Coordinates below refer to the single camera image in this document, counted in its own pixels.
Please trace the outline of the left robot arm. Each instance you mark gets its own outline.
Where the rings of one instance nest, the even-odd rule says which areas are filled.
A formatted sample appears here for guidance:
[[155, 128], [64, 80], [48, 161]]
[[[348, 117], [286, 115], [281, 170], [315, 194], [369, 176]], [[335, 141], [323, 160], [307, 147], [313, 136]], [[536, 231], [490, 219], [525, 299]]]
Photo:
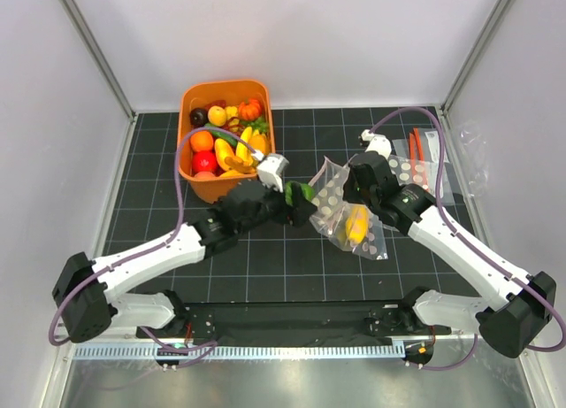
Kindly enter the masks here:
[[65, 326], [67, 341], [84, 343], [111, 327], [149, 327], [168, 337], [187, 328], [182, 302], [167, 290], [134, 296], [131, 289], [179, 266], [197, 264], [234, 247], [240, 236], [272, 221], [300, 227], [317, 207], [311, 186], [290, 181], [283, 191], [260, 181], [245, 180], [226, 196], [202, 211], [194, 221], [152, 241], [106, 257], [90, 259], [83, 252], [70, 256], [52, 290], [57, 313], [50, 325], [50, 343], [58, 346], [58, 323]]

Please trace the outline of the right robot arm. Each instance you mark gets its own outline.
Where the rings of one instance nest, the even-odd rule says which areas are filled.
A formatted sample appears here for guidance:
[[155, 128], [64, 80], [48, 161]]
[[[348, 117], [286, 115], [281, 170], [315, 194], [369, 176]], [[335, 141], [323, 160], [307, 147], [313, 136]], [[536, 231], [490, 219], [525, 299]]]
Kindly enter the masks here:
[[551, 319], [556, 282], [514, 266], [486, 247], [417, 184], [401, 185], [388, 160], [375, 151], [349, 163], [344, 199], [362, 204], [379, 220], [431, 250], [477, 292], [475, 297], [419, 290], [398, 312], [401, 328], [420, 333], [428, 325], [480, 335], [492, 349], [517, 358]]

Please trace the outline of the green toy bell pepper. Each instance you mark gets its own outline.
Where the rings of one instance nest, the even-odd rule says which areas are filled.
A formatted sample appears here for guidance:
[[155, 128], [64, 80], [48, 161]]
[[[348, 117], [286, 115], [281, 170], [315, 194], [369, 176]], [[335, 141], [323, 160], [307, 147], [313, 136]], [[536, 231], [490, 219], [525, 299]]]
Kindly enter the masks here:
[[297, 206], [302, 199], [311, 202], [313, 197], [314, 189], [307, 183], [288, 181], [285, 185], [285, 200], [289, 206]]

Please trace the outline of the pink polka dot zip bag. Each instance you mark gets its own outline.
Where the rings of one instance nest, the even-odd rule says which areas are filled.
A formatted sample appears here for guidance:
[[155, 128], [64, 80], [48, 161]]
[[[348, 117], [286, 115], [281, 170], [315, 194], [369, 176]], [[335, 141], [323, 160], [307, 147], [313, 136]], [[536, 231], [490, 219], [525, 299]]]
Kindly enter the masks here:
[[388, 259], [386, 238], [381, 221], [376, 215], [369, 213], [369, 228], [363, 241], [352, 246], [346, 237], [346, 220], [351, 207], [343, 200], [343, 185], [348, 177], [348, 168], [335, 164], [325, 158], [321, 169], [310, 180], [309, 185], [314, 189], [312, 203], [317, 212], [310, 217], [315, 230], [327, 238], [338, 249], [369, 260]]

